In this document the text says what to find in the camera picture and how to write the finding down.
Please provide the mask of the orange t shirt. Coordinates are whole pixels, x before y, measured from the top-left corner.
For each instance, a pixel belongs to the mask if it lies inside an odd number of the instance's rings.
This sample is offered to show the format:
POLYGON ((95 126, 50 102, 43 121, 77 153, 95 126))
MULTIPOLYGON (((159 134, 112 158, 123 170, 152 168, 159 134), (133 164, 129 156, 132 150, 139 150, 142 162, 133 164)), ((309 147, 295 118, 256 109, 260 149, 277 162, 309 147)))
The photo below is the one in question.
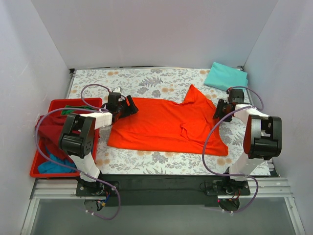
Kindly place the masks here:
POLYGON ((113 124, 107 145, 142 151, 227 156, 228 147, 213 119, 214 103, 191 85, 181 103, 166 99, 133 98, 138 112, 113 124))

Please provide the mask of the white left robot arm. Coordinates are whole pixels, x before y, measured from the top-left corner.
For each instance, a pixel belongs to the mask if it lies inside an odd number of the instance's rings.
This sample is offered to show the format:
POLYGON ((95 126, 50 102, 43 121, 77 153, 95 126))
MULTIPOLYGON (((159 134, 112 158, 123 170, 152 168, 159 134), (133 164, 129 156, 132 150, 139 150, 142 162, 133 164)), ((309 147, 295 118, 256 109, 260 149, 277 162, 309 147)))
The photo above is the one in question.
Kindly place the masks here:
POLYGON ((69 114, 59 137, 59 148, 73 160, 80 178, 88 182, 87 190, 94 196, 104 190, 103 182, 98 180, 100 170, 91 153, 95 131, 138 112, 132 97, 123 98, 118 92, 109 94, 106 109, 89 114, 69 114))

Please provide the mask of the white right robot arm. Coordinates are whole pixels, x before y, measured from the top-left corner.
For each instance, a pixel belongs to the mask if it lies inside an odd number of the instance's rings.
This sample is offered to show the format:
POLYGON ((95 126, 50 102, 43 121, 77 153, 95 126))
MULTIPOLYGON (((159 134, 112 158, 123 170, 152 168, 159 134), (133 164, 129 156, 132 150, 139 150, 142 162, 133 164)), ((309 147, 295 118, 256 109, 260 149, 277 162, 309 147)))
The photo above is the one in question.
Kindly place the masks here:
POLYGON ((269 116, 251 104, 245 102, 243 86, 228 88, 227 100, 220 99, 213 115, 219 126, 222 122, 240 119, 246 124, 243 140, 243 153, 227 170, 229 178, 221 182, 222 191, 234 194, 239 189, 240 181, 248 176, 262 163, 280 155, 282 150, 282 120, 269 116))

